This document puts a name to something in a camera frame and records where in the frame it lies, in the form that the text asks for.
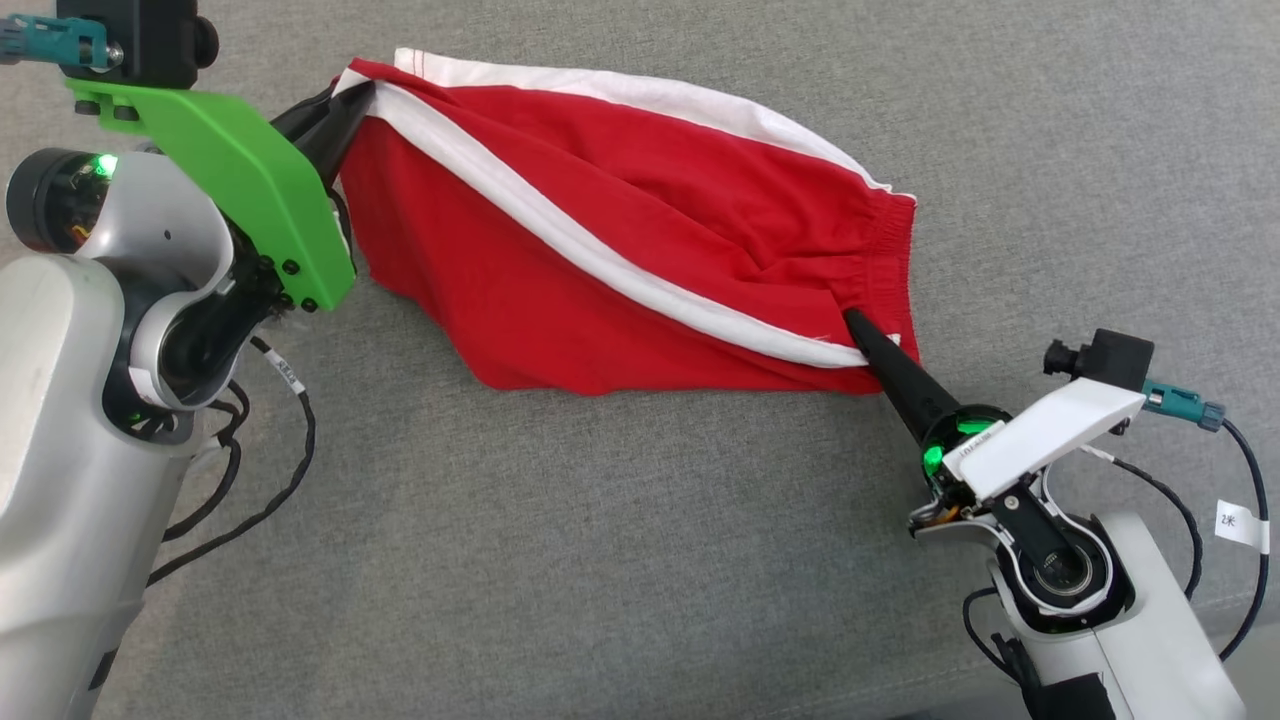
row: teal connector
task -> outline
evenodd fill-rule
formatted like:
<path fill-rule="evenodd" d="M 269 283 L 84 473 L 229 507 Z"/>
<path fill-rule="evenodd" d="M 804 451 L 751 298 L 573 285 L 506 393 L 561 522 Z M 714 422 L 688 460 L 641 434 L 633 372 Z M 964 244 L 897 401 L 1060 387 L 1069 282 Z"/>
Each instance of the teal connector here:
<path fill-rule="evenodd" d="M 19 14 L 0 19 L 0 64 L 35 60 L 105 70 L 119 59 L 102 23 Z"/>
<path fill-rule="evenodd" d="M 1180 387 L 1156 383 L 1151 379 L 1142 386 L 1147 396 L 1143 410 L 1196 423 L 1201 429 L 1216 433 L 1226 419 L 1226 407 L 1201 400 L 1199 393 Z"/>

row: green led light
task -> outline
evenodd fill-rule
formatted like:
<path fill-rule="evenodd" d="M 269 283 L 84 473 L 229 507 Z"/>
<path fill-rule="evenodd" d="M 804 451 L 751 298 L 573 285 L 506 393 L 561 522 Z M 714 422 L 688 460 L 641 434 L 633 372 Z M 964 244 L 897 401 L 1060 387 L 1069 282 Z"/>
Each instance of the green led light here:
<path fill-rule="evenodd" d="M 942 466 L 942 446 L 931 445 L 924 451 L 924 474 L 933 475 Z"/>
<path fill-rule="evenodd" d="M 956 429 L 966 436 L 975 436 L 995 424 L 995 420 L 986 418 L 972 418 L 968 420 L 956 420 Z"/>
<path fill-rule="evenodd" d="M 120 159 L 115 155 L 99 155 L 97 159 L 93 160 L 93 172 L 109 178 L 115 173 L 115 164 L 119 161 Z"/>

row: gray fabric surface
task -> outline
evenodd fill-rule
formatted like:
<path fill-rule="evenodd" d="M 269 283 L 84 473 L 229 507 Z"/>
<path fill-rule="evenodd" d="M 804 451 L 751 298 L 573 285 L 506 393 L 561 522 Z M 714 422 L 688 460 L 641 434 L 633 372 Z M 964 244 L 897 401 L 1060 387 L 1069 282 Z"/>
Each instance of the gray fabric surface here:
<path fill-rule="evenodd" d="M 200 87 L 266 114 L 397 45 L 759 100 L 919 196 L 920 347 L 960 398 L 1021 409 L 1055 384 L 1039 375 L 1050 340 L 1128 331 L 1280 468 L 1271 0 L 205 13 L 223 58 Z M 4 172 L 46 145 L 132 143 L 74 117 L 51 68 L 3 68 L 0 91 Z M 6 238 L 3 256 L 17 252 Z M 365 279 L 333 315 L 269 337 L 315 398 L 311 475 L 269 523 L 147 593 L 99 717 L 884 717 L 997 682 L 959 616 L 982 555 L 906 537 L 923 493 L 881 398 L 498 393 Z M 192 542 L 261 507 L 301 452 L 274 373 L 251 357 L 242 380 L 241 482 Z M 1181 492 L 1202 527 L 1217 497 L 1252 502 L 1225 436 L 1147 419 L 1105 446 Z M 1059 478 L 1070 510 L 1140 512 L 1185 577 L 1185 530 L 1151 489 L 1088 459 Z M 1196 605 L 1211 632 L 1239 621 L 1253 573 L 1248 552 L 1207 542 Z"/>

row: green bracket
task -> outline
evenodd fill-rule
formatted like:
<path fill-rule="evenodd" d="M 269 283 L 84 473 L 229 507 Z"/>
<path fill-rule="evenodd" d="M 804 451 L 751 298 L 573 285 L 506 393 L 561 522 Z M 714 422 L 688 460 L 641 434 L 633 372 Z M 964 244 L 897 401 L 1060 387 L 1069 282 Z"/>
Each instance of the green bracket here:
<path fill-rule="evenodd" d="M 68 79 L 97 102 L 102 128 L 147 136 L 276 266 L 296 301 L 333 310 L 355 282 L 347 243 L 311 163 L 251 105 L 229 95 Z M 136 120 L 118 119 L 132 108 Z M 128 110 L 122 114 L 129 115 Z"/>

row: white trim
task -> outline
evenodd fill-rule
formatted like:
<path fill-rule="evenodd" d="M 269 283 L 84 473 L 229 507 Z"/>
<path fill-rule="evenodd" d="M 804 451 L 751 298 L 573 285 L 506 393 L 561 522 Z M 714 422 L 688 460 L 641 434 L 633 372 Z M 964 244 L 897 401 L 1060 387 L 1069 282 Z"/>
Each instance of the white trim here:
<path fill-rule="evenodd" d="M 396 69 L 440 87 L 506 85 L 594 97 L 678 118 L 712 129 L 833 163 L 856 173 L 868 187 L 892 192 L 847 152 L 818 133 L 759 102 L 677 79 L 628 76 L 607 70 L 498 65 L 434 55 L 424 50 L 396 50 Z"/>
<path fill-rule="evenodd" d="M 347 70 L 334 92 L 369 78 Z M 701 297 L 643 270 L 552 202 L 453 120 L 413 94 L 378 82 L 369 114 L 470 184 L 566 260 L 636 304 L 698 332 L 769 357 L 814 368 L 860 368 L 861 352 L 808 338 Z M 891 336 L 900 342 L 900 336 Z"/>

